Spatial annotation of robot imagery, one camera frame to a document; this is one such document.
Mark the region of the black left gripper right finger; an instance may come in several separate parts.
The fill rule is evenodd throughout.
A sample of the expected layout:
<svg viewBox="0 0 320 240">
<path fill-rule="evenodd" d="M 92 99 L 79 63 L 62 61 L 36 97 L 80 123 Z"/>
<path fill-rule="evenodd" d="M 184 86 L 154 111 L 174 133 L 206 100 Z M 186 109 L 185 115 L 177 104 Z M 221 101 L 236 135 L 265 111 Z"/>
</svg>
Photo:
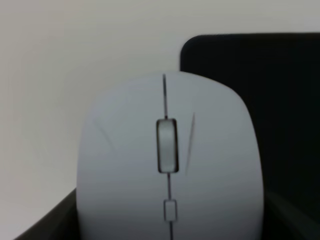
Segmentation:
<svg viewBox="0 0 320 240">
<path fill-rule="evenodd" d="M 318 240 L 320 224 L 280 195 L 264 193 L 263 240 Z"/>
</svg>

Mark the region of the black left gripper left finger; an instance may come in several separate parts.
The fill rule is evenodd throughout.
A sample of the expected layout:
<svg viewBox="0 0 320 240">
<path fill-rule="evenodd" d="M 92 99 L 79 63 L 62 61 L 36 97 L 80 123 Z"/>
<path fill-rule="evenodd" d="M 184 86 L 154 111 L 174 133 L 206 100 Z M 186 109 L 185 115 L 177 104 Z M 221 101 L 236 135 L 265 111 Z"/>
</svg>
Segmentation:
<svg viewBox="0 0 320 240">
<path fill-rule="evenodd" d="M 79 240 L 81 238 L 76 190 L 32 225 L 17 240 Z"/>
</svg>

